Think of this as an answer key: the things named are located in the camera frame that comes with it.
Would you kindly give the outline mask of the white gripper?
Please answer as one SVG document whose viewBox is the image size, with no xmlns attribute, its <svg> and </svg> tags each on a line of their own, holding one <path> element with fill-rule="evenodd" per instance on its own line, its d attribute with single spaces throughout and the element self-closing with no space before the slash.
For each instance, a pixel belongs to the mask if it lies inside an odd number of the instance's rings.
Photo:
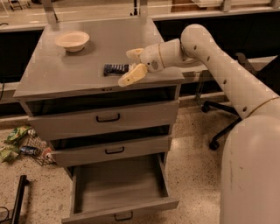
<svg viewBox="0 0 280 224">
<path fill-rule="evenodd" d="M 133 64 L 129 71 L 118 80 L 120 87 L 140 81 L 148 72 L 156 73 L 165 69 L 160 55 L 160 44 L 149 45 L 144 49 L 131 49 L 126 52 L 126 55 L 136 63 L 141 61 L 143 64 Z"/>
</svg>

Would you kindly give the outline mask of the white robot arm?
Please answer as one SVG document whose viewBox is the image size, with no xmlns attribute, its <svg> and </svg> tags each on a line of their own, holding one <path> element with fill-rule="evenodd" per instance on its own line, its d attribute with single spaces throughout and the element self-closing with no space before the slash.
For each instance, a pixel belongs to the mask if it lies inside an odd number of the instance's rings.
<svg viewBox="0 0 280 224">
<path fill-rule="evenodd" d="M 181 37 L 127 51 L 134 63 L 118 85 L 200 60 L 241 120 L 227 136 L 220 175 L 220 224 L 280 224 L 280 97 L 215 43 L 200 24 Z"/>
</svg>

